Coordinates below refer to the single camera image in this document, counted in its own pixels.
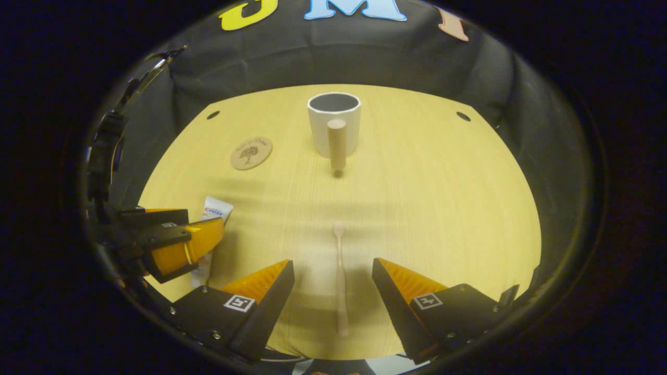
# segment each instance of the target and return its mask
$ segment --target letter m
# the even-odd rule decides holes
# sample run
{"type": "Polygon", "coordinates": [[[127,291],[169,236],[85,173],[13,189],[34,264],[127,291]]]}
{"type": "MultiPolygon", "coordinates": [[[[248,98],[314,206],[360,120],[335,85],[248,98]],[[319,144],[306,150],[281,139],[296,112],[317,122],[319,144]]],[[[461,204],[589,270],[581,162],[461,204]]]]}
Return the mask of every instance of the letter m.
{"type": "Polygon", "coordinates": [[[303,17],[306,19],[318,19],[333,17],[336,11],[329,9],[329,4],[338,8],[345,15],[352,15],[366,3],[362,14],[366,17],[392,19],[394,21],[405,21],[406,15],[401,13],[396,6],[395,0],[310,0],[310,12],[303,17]]]}

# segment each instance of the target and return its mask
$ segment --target cork coaster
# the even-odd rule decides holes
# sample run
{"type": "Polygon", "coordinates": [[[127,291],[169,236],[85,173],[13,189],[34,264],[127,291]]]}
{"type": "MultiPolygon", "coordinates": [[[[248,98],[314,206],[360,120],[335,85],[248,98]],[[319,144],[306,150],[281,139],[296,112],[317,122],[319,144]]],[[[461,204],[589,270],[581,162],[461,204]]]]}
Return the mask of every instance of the cork coaster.
{"type": "Polygon", "coordinates": [[[271,153],[273,144],[266,137],[257,137],[245,141],[231,153],[231,166],[244,171],[258,166],[271,153]]]}

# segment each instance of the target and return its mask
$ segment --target mug handle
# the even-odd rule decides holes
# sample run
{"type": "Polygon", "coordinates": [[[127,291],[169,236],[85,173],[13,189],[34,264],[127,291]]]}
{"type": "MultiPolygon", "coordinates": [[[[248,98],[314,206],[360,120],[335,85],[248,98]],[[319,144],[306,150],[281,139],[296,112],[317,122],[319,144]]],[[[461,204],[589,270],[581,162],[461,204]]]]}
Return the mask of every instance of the mug handle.
{"type": "Polygon", "coordinates": [[[329,156],[331,157],[331,168],[341,171],[345,168],[347,135],[346,123],[342,119],[333,119],[327,123],[329,135],[329,156]]]}

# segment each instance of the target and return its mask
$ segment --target black fabric backdrop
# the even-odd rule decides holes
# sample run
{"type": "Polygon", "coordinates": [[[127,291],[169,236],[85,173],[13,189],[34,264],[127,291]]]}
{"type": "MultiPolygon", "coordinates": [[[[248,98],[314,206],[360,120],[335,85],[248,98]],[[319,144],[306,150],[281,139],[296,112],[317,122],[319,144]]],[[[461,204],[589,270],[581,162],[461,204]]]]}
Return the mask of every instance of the black fabric backdrop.
{"type": "MultiPolygon", "coordinates": [[[[251,1],[243,15],[256,12],[258,4],[251,1]]],[[[236,31],[222,30],[222,9],[156,47],[189,46],[128,113],[111,202],[136,206],[160,157],[210,103],[319,83],[409,89],[471,105],[505,141],[536,201],[540,280],[547,278],[581,236],[575,229],[588,219],[594,193],[588,146],[574,110],[549,81],[479,28],[464,23],[470,41],[460,41],[438,29],[442,18],[435,7],[404,0],[397,5],[407,21],[369,18],[360,11],[305,20],[308,1],[280,1],[269,17],[236,31]]],[[[139,64],[121,82],[141,77],[155,62],[139,64]]],[[[122,90],[117,85],[99,116],[122,90]]]]}

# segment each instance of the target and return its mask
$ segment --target yellow tabletop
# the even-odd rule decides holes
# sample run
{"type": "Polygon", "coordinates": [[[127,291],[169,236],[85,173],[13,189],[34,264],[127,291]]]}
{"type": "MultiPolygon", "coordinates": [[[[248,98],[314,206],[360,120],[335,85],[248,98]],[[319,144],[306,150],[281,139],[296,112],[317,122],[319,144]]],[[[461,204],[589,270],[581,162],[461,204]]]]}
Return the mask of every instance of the yellow tabletop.
{"type": "MultiPolygon", "coordinates": [[[[169,147],[139,204],[187,208],[197,221],[206,196],[234,205],[210,286],[293,260],[296,283],[268,343],[288,354],[351,360],[404,351],[371,279],[373,258],[496,300],[514,284],[521,294],[540,261],[537,209],[503,141],[472,107],[413,91],[308,85],[212,103],[169,147]],[[358,148],[340,178],[313,148],[306,109],[328,91],[362,101],[358,148]],[[234,169],[232,151],[257,136],[273,142],[271,155],[234,169]],[[336,330],[338,220],[346,225],[347,338],[336,330]]],[[[193,289],[189,275],[147,279],[172,301],[193,289]]]]}

